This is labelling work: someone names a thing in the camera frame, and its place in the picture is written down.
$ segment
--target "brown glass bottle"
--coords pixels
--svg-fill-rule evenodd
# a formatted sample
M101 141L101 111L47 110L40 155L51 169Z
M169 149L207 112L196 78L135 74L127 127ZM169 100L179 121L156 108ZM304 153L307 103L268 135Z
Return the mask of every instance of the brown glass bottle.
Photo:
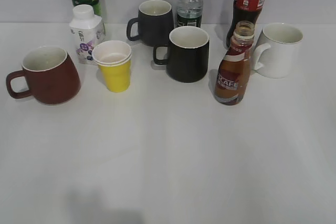
M254 24L239 22L231 38L231 46L218 69L215 98L225 105L238 104L244 97L250 77L250 49Z

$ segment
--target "bottle cap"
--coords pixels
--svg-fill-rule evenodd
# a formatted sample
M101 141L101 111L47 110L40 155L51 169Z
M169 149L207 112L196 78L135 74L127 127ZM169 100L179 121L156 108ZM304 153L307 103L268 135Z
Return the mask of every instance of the bottle cap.
M77 5L73 8L74 17L77 19L94 18L93 7L91 5Z

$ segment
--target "mug handle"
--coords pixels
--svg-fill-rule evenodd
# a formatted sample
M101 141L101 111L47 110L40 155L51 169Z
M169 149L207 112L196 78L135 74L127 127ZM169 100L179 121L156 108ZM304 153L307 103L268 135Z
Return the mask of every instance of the mug handle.
M127 28L126 28L126 36L129 41L137 41L140 39L139 35L136 35L134 37L131 37L131 29L134 23L139 22L139 18L133 18L130 21L128 21Z
M259 68L262 68L264 64L259 62L260 56L263 54L263 52L267 49L270 49L271 45L269 43L264 43L256 47L253 53L253 70L258 70Z
M12 88L12 85L10 84L10 82L15 79L15 78L18 78L18 77L24 77L25 76L25 73L22 71L22 70L19 70L19 71L15 71L15 72L12 72L10 73L9 75L7 75L6 77L6 86L7 86L7 91L9 93L9 95L11 97L13 97L14 99L21 99L21 98L25 98L25 97L28 97L28 96L31 96L31 91L28 89L26 91L23 91L23 92L15 92Z
M154 60L154 63L157 64L157 65L167 65L167 59L159 60L159 59L156 57L156 50L157 50L159 47L168 47L168 45L154 46L154 49L153 49L153 60Z

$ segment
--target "paper cup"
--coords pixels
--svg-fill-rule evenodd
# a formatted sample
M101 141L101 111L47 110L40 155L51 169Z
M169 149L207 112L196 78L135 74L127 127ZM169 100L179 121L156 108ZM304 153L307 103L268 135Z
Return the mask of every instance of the paper cup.
M131 46L120 40L109 40L97 45L92 57L97 64L115 65L127 60L132 54Z
M94 48L92 57L102 72L106 86L112 92L125 91L131 81L131 47L122 41L106 41L102 44Z

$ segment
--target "clear plastic bottle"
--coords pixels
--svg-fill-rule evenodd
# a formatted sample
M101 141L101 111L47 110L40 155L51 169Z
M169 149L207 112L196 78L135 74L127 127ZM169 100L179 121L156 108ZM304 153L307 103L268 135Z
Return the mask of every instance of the clear plastic bottle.
M177 1L177 27L201 26L203 13L203 0Z

